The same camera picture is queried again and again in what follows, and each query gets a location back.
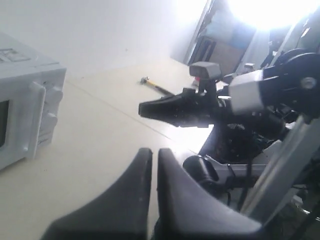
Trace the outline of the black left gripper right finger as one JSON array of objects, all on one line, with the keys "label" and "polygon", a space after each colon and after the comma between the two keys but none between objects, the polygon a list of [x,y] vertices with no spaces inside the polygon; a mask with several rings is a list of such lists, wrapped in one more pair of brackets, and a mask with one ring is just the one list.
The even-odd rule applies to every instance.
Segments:
[{"label": "black left gripper right finger", "polygon": [[169,148],[158,151],[157,200],[161,240],[260,240],[261,223],[206,192]]}]

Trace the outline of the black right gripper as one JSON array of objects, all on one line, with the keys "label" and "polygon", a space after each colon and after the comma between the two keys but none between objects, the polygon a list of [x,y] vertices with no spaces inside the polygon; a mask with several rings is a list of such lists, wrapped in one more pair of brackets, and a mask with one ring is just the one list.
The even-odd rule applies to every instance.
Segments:
[{"label": "black right gripper", "polygon": [[207,128],[223,118],[225,101],[210,93],[198,93],[184,88],[177,96],[141,102],[138,114],[141,117],[168,123],[175,127]]}]

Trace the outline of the robot base mount frame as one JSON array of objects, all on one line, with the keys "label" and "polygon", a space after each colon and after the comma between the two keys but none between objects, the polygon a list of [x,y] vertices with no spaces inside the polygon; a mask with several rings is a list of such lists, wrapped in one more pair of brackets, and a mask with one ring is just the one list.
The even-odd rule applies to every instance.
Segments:
[{"label": "robot base mount frame", "polygon": [[273,116],[262,128],[218,123],[182,164],[211,196],[238,191],[237,210],[268,223],[295,195],[320,190],[320,121]]}]

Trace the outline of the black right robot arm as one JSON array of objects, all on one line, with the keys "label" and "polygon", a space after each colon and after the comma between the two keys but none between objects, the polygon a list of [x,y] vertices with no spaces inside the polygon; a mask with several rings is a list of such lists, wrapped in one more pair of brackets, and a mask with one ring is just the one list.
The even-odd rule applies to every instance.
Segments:
[{"label": "black right robot arm", "polygon": [[236,76],[221,90],[208,80],[200,90],[181,93],[138,105],[140,117],[175,127],[206,128],[240,124],[269,139],[280,139],[286,122],[275,111],[288,107],[306,123],[320,116],[320,55],[293,49],[280,62]]}]

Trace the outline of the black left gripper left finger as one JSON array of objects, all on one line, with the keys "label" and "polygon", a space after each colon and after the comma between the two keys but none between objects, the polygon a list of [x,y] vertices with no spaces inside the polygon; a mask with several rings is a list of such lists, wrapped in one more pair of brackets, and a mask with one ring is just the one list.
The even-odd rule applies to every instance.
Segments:
[{"label": "black left gripper left finger", "polygon": [[145,240],[153,153],[140,148],[125,172],[100,196],[54,220],[43,240]]}]

